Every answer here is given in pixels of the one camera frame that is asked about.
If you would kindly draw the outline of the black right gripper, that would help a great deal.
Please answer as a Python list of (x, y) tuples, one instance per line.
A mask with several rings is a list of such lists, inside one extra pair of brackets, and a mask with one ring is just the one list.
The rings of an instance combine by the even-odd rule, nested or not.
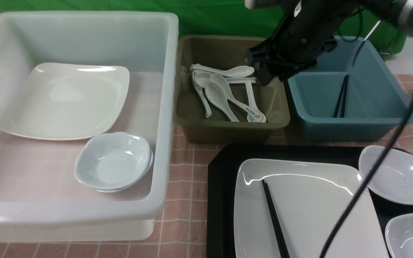
[(246, 53), (247, 63), (258, 66), (258, 84), (285, 81), (315, 65), (336, 47), (334, 33), (356, 7), (354, 0), (285, 0), (275, 31)]

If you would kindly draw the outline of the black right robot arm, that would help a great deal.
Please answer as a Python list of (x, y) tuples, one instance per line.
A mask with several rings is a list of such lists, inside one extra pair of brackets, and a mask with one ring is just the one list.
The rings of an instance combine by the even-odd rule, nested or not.
[(280, 23), (246, 53), (248, 65), (258, 65), (262, 86), (314, 67), (319, 56), (335, 49), (334, 33), (357, 7), (413, 37), (413, 0), (273, 0), (272, 5), (284, 12)]

